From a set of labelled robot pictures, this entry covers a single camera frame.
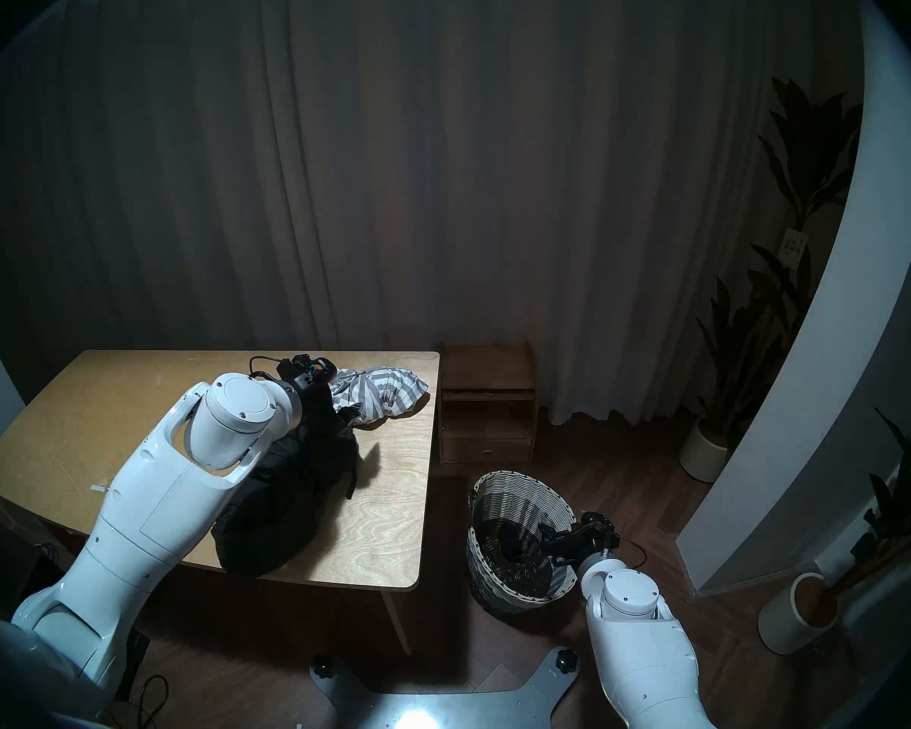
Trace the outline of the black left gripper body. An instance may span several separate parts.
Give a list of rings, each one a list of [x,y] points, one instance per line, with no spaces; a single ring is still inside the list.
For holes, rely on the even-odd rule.
[[[330,383],[337,371],[337,366],[326,357],[312,358],[306,353],[282,358],[277,363],[280,379],[297,394],[302,417],[335,414]]]

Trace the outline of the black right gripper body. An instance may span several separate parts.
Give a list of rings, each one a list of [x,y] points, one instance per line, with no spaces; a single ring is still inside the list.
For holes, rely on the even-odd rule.
[[[586,511],[568,530],[539,524],[539,545],[554,566],[579,568],[594,554],[608,554],[620,545],[620,536],[611,520],[595,511]]]

